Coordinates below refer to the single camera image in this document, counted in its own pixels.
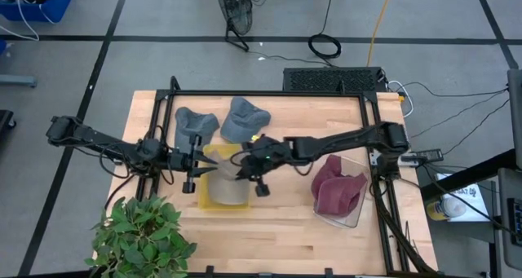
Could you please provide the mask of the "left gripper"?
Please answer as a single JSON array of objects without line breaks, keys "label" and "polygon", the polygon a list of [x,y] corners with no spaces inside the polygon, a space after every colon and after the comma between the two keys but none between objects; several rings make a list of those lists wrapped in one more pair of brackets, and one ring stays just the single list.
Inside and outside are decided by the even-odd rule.
[{"label": "left gripper", "polygon": [[198,162],[217,165],[217,162],[207,157],[203,151],[197,150],[200,143],[200,135],[191,135],[189,138],[190,149],[188,153],[181,152],[178,148],[174,148],[170,152],[168,168],[170,170],[185,172],[187,175],[186,180],[183,182],[182,193],[194,193],[196,190],[194,179],[216,170],[215,167],[198,167]]}]

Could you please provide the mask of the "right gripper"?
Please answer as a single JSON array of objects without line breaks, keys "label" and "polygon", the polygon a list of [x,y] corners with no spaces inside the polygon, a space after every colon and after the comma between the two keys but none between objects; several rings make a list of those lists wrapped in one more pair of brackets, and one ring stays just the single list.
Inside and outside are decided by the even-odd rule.
[{"label": "right gripper", "polygon": [[290,144],[262,135],[254,142],[244,143],[244,152],[246,156],[240,161],[241,169],[236,180],[248,179],[256,182],[256,195],[269,196],[270,190],[264,183],[263,176],[287,163],[291,158]]}]

